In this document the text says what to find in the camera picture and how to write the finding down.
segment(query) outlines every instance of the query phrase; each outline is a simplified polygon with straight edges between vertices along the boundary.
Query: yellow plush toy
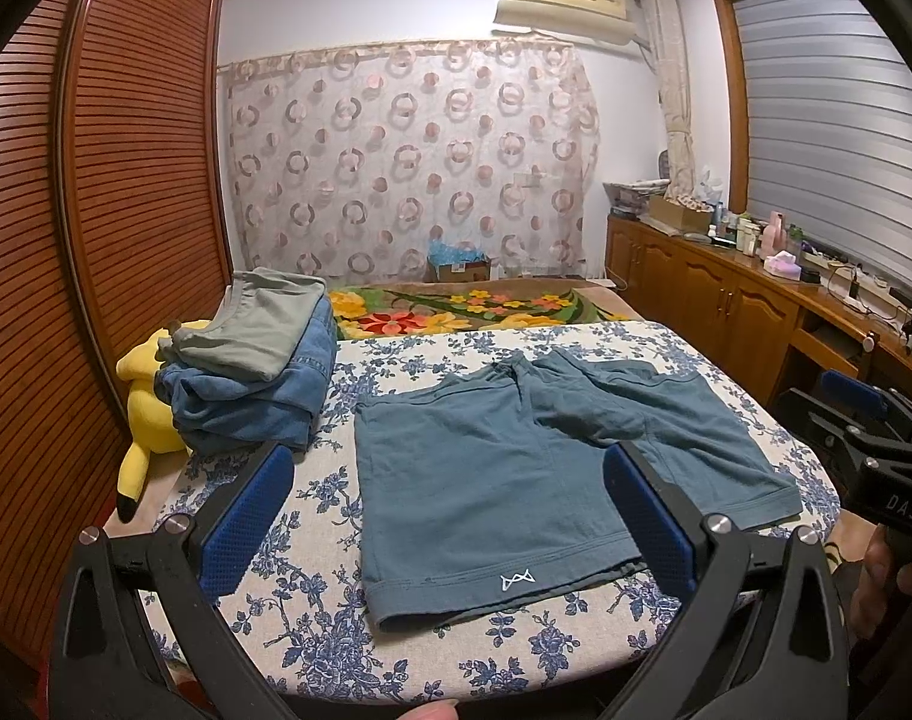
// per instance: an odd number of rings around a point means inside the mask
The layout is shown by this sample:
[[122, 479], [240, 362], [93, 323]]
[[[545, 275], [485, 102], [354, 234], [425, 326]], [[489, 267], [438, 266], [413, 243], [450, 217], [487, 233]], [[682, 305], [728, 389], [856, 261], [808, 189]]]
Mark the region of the yellow plush toy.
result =
[[[184, 326], [200, 329], [208, 324], [208, 319], [199, 319]], [[123, 522], [136, 516], [150, 466], [150, 452], [162, 454], [186, 449], [173, 427], [172, 410], [152, 392], [152, 377], [162, 365], [155, 358], [157, 341], [168, 336], [167, 330], [157, 330], [116, 363], [116, 375], [124, 382], [131, 382], [126, 411], [133, 445], [123, 457], [116, 483], [116, 513]]]

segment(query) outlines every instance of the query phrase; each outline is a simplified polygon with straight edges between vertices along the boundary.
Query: blue floral pattern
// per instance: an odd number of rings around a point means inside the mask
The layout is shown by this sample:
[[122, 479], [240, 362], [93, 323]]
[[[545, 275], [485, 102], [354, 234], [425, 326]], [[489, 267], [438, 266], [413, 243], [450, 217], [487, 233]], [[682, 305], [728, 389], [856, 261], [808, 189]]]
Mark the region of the blue floral pattern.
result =
[[[333, 701], [420, 704], [544, 688], [625, 664], [652, 647], [678, 610], [647, 571], [570, 592], [532, 611], [506, 608], [406, 637], [371, 628], [360, 584], [364, 507], [356, 478], [352, 409], [366, 395], [433, 386], [443, 376], [522, 350], [562, 348], [589, 360], [638, 359], [662, 372], [697, 371], [737, 413], [776, 471], [794, 478], [803, 513], [769, 529], [808, 524], [825, 535], [839, 512], [813, 453], [672, 331], [651, 322], [605, 322], [342, 341], [313, 445], [293, 490], [236, 594], [219, 612], [280, 693]], [[176, 481], [160, 521], [195, 512], [247, 459], [196, 456]], [[157, 596], [143, 594], [163, 656], [181, 661]], [[605, 642], [605, 648], [598, 642]]]

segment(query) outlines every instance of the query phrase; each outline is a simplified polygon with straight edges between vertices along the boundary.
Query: white logo on shorts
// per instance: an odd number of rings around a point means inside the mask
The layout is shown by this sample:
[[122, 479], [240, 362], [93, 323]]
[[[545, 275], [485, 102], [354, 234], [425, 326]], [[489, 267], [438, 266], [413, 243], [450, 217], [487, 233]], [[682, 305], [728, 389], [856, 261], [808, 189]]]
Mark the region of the white logo on shorts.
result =
[[506, 577], [504, 577], [502, 574], [499, 575], [499, 578], [503, 581], [503, 592], [506, 592], [508, 589], [510, 589], [510, 586], [511, 586], [513, 583], [516, 583], [517, 581], [523, 581], [523, 580], [525, 580], [525, 581], [536, 581], [535, 579], [533, 579], [532, 575], [529, 573], [529, 569], [528, 569], [528, 568], [526, 569], [526, 573], [525, 573], [525, 574], [514, 574], [514, 575], [512, 575], [512, 579], [506, 579]]

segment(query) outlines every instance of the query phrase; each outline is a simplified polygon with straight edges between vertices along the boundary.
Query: white container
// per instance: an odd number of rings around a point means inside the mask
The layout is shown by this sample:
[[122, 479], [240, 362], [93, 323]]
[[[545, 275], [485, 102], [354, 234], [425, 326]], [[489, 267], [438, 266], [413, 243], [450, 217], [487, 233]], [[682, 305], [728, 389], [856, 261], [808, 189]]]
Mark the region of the white container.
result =
[[752, 257], [752, 255], [755, 254], [757, 247], [760, 245], [761, 238], [762, 228], [760, 225], [748, 221], [743, 227], [743, 245], [738, 248], [747, 257]]
[[746, 228], [752, 224], [752, 220], [746, 217], [739, 217], [736, 222], [736, 250], [742, 251], [743, 244], [746, 242]]

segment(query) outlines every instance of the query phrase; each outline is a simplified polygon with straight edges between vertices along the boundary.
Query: tissue box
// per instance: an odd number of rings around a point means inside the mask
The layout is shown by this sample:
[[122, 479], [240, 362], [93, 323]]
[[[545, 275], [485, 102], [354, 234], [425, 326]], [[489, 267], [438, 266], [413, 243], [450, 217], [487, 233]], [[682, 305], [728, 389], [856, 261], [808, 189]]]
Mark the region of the tissue box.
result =
[[788, 251], [781, 251], [772, 257], [767, 257], [762, 264], [762, 269], [767, 274], [779, 276], [779, 278], [788, 278], [793, 281], [800, 280], [802, 268], [796, 264], [796, 258]]

